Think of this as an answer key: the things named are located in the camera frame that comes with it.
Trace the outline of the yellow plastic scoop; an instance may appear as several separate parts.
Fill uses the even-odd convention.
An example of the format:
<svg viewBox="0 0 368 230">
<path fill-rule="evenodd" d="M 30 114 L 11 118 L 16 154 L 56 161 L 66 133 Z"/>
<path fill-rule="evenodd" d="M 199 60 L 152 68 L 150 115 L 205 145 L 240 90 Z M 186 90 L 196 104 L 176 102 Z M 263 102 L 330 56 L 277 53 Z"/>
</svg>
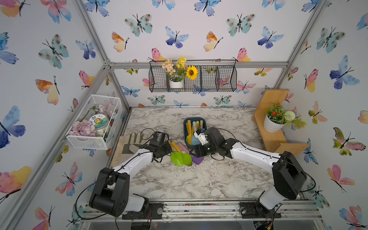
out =
<svg viewBox="0 0 368 230">
<path fill-rule="evenodd" d="M 187 140 L 188 145 L 192 145 L 193 132 L 192 132 L 192 122 L 191 122 L 191 120 L 187 120 L 186 127 L 187 127 L 187 132 L 188 132 L 186 140 Z"/>
</svg>

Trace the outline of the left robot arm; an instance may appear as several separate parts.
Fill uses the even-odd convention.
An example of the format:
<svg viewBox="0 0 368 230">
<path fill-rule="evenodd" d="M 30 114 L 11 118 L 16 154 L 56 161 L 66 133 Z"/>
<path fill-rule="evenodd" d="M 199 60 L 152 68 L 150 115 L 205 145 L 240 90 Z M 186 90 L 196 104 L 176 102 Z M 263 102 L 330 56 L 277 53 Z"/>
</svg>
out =
<svg viewBox="0 0 368 230">
<path fill-rule="evenodd" d="M 152 138 L 128 160 L 114 168 L 104 168 L 99 172 L 89 206 L 105 214 L 119 217 L 129 213 L 146 214 L 148 199 L 130 193 L 130 181 L 144 167 L 160 162 L 172 153 L 169 135 L 155 132 Z"/>
</svg>

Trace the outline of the green trowel yellow handle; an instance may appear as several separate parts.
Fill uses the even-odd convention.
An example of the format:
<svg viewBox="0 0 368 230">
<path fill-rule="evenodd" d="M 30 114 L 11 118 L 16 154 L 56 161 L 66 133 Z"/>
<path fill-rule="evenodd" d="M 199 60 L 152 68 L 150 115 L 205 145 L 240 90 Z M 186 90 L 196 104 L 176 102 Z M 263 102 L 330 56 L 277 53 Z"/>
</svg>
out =
<svg viewBox="0 0 368 230">
<path fill-rule="evenodd" d="M 182 154 L 182 156 L 183 156 L 183 165 L 192 166 L 192 163 L 193 163 L 192 158 L 189 155 L 184 154 L 184 152 L 179 148 L 178 143 L 175 143 L 174 141 L 172 141 L 171 143 L 174 146 L 174 148 L 177 149 L 177 151 Z"/>
<path fill-rule="evenodd" d="M 171 153 L 171 161 L 178 167 L 182 167 L 183 166 L 183 156 L 180 152 L 177 151 L 177 149 L 174 148 L 174 146 L 172 145 L 172 143 L 169 141 L 169 144 L 172 148 L 172 153 Z"/>
</svg>

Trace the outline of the light blue trowel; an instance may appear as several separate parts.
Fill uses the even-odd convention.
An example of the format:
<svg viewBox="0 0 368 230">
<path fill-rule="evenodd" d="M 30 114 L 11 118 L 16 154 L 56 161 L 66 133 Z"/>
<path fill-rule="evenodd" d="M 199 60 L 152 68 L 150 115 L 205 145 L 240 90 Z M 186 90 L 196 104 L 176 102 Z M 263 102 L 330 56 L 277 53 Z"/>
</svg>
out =
<svg viewBox="0 0 368 230">
<path fill-rule="evenodd" d="M 191 135 L 191 145 L 195 146 L 195 145 L 200 145 L 201 142 L 198 139 L 198 134 L 197 134 L 197 122 L 193 121 L 192 122 L 192 132 L 193 134 Z"/>
</svg>

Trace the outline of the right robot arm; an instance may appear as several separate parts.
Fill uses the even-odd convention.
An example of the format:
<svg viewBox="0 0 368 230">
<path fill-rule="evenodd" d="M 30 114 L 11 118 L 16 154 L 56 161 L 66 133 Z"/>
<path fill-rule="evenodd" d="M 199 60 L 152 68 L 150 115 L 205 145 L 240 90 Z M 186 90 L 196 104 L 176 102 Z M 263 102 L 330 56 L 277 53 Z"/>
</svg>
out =
<svg viewBox="0 0 368 230">
<path fill-rule="evenodd" d="M 196 145 L 190 154 L 196 157 L 218 153 L 223 157 L 251 163 L 272 175 L 274 185 L 264 191 L 256 201 L 260 209 L 273 210 L 284 200 L 295 200 L 302 192 L 307 173 L 292 153 L 272 153 L 250 147 L 234 138 L 225 139 L 215 127 L 196 131 L 194 137 L 200 144 Z"/>
</svg>

